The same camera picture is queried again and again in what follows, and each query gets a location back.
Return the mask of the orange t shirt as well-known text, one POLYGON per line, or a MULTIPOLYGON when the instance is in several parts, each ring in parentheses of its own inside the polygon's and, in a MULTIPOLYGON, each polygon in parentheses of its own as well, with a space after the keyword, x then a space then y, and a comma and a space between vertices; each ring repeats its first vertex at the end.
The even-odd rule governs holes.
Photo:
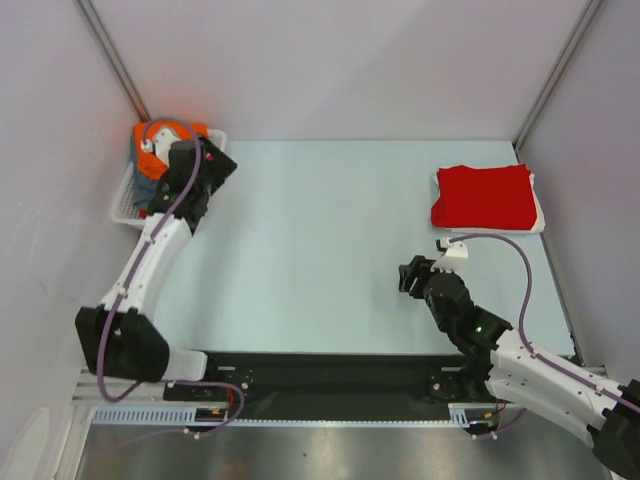
POLYGON ((146 129, 147 125, 145 122, 133 127, 137 169, 150 180, 157 181, 169 168, 171 145, 190 140, 192 135, 184 125, 174 121, 156 122, 146 129))

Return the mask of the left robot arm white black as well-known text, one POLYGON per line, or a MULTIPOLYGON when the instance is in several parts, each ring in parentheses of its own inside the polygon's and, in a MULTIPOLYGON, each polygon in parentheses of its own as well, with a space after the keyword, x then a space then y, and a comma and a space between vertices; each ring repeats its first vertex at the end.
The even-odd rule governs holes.
POLYGON ((154 317, 175 260, 206 215, 211 196, 237 168, 225 146, 225 133, 211 130, 197 142, 179 140, 169 147, 172 164, 159 181, 121 275, 97 306, 76 314, 92 374, 149 383, 186 381, 202 400, 219 392, 221 376, 207 366, 207 355, 171 345, 154 317))

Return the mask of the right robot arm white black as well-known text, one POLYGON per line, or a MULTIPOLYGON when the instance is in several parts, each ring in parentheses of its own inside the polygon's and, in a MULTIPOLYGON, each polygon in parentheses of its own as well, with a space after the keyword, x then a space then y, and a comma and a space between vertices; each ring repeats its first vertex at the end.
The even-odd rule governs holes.
POLYGON ((623 385, 545 351, 475 304, 464 281, 414 257, 399 266, 400 291, 426 303, 437 328, 465 356, 463 393, 514 403, 576 436, 624 479, 639 476, 639 382, 623 385))

